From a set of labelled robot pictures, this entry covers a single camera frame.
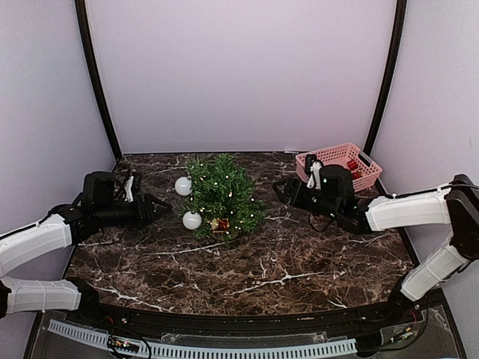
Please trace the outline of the small green christmas tree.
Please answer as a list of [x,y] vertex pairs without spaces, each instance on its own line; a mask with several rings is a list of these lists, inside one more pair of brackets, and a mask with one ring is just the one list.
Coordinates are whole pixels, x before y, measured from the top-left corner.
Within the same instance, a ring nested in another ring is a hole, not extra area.
[[[192,211],[201,215],[201,226],[193,230],[196,237],[230,242],[253,233],[262,224],[265,204],[255,197],[255,181],[235,162],[234,155],[192,157],[186,161],[186,170],[192,180],[192,193],[183,202],[180,213]],[[229,219],[229,234],[212,232],[210,223],[214,218]]]

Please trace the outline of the red gold drum ornament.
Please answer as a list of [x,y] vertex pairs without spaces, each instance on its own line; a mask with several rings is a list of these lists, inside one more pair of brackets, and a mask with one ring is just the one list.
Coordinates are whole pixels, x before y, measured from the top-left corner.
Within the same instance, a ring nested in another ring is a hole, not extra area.
[[228,218],[214,218],[210,224],[213,233],[229,234],[230,223]]

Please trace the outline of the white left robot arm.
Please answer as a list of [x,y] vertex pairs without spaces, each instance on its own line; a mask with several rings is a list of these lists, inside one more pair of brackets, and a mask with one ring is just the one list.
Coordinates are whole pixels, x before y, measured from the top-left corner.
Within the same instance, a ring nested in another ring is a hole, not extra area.
[[90,326],[106,319],[98,292],[80,278],[24,280],[10,273],[53,251],[77,246],[109,227],[141,229],[172,207],[141,190],[142,175],[124,180],[105,171],[89,173],[82,192],[71,204],[60,204],[47,215],[1,235],[1,316],[48,310],[76,311]]

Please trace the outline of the white ball ornament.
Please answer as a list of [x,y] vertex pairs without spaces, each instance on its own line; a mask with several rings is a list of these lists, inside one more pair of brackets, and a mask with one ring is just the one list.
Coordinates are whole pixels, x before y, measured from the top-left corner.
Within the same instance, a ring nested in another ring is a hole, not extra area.
[[202,217],[197,212],[188,211],[182,217],[183,226],[188,230],[197,230],[202,224]]
[[192,180],[189,177],[180,177],[174,184],[175,191],[183,197],[192,193]]

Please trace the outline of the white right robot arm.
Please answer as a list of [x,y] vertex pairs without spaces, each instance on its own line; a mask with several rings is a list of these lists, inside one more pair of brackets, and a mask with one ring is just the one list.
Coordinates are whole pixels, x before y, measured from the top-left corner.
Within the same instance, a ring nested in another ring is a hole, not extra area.
[[355,195],[353,176],[340,165],[326,165],[313,175],[310,185],[289,177],[274,182],[273,189],[281,202],[328,218],[348,233],[403,228],[433,240],[382,307],[388,324],[400,323],[412,303],[478,259],[478,185],[465,174],[433,188],[371,198]]

